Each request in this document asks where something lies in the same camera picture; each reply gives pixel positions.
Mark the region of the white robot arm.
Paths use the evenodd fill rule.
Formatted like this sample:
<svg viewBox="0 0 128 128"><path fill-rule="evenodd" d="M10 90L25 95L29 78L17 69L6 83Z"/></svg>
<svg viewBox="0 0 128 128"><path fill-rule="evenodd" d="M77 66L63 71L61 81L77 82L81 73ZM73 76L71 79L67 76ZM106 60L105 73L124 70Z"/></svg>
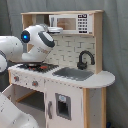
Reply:
<svg viewBox="0 0 128 128"><path fill-rule="evenodd" d="M21 39L15 36L0 36L0 75L3 75L8 62L41 63L55 46L50 33L54 27L38 24L27 27ZM39 128L30 114L18 109L0 92L0 128Z"/></svg>

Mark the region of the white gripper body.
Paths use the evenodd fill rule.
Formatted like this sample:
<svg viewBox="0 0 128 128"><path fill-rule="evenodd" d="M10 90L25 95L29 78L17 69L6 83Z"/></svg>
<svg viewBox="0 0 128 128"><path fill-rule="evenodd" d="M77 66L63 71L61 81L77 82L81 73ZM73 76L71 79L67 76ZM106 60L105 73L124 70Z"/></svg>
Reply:
<svg viewBox="0 0 128 128"><path fill-rule="evenodd" d="M63 32L63 28L61 28L61 27L48 27L47 28L47 32L51 33L51 34L62 33Z"/></svg>

